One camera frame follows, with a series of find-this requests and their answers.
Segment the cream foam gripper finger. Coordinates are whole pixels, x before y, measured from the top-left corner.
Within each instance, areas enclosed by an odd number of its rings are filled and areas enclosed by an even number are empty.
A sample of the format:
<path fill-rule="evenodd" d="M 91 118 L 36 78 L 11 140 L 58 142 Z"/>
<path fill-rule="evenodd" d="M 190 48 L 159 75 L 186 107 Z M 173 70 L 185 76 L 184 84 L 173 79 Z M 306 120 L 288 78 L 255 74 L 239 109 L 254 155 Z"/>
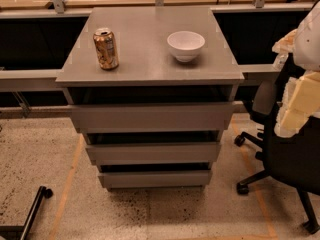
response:
<path fill-rule="evenodd" d="M 290 77 L 285 85 L 274 132 L 282 138 L 297 134 L 311 116 L 319 117 L 320 73 L 306 71 L 299 78 Z"/>

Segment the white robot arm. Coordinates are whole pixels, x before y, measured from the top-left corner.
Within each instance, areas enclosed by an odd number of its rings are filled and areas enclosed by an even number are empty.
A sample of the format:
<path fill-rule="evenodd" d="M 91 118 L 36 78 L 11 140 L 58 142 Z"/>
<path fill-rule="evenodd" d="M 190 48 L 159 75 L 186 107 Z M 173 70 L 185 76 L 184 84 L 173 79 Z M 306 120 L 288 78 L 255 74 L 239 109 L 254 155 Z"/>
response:
<path fill-rule="evenodd" d="M 272 50 L 291 53 L 305 73 L 290 77 L 285 85 L 274 132 L 282 138 L 297 134 L 320 109 L 320 2 L 316 2 L 299 26 L 277 41 Z"/>

